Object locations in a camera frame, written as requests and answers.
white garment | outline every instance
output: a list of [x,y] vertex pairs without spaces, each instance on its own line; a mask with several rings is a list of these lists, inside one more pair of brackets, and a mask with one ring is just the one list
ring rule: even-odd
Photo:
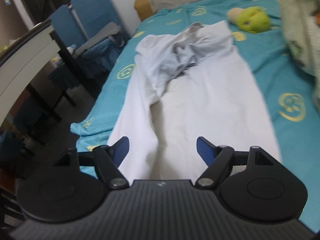
[[[130,150],[119,169],[131,183],[195,181],[207,168],[196,151],[199,136],[240,151],[260,145],[280,160],[263,97],[232,43],[223,21],[196,23],[178,35],[148,35],[138,44],[136,69],[108,141],[113,145],[122,136],[129,138]],[[154,127],[150,106],[156,102]]]

blue chair backrest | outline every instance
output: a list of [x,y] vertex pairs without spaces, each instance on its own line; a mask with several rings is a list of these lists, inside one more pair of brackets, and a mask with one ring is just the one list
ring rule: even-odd
[[66,47],[76,44],[79,48],[87,41],[68,6],[62,5],[49,19]]
[[71,4],[89,38],[110,22],[117,23],[123,29],[111,0],[71,0]]

green plush toy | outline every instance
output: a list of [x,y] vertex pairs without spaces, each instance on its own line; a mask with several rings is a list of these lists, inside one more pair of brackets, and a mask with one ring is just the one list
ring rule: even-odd
[[232,24],[248,33],[262,33],[271,26],[268,15],[260,7],[233,8],[228,11],[227,16]]

dark floor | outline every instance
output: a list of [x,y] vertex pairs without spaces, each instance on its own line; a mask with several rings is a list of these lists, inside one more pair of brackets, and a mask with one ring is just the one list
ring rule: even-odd
[[26,146],[35,153],[35,156],[25,153],[25,156],[19,156],[15,160],[17,174],[22,177],[27,178],[36,169],[53,164],[68,148],[75,147],[78,136],[70,132],[70,124],[83,121],[89,114],[94,100],[83,87],[68,90],[67,93],[76,106],[72,107],[65,98],[62,98],[56,107],[56,112],[62,121],[57,123],[54,119],[49,118],[40,125],[41,131],[38,137],[45,145],[42,146],[28,139]]

teal bed sheet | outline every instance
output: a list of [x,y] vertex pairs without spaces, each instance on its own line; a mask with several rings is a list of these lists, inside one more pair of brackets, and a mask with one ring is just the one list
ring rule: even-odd
[[[107,144],[116,123],[126,88],[135,68],[136,45],[147,35],[177,34],[194,22],[214,24],[226,19],[234,7],[260,6],[272,27],[260,34],[239,31],[229,25],[235,45],[250,65],[265,97],[280,145],[283,164],[308,189],[308,202],[300,217],[314,231],[320,229],[320,116],[312,104],[314,78],[301,71],[290,57],[281,34],[278,4],[274,0],[205,0],[162,10],[137,28],[119,56],[94,107],[81,123],[71,125],[80,135],[79,152]],[[95,175],[93,168],[84,172]]]

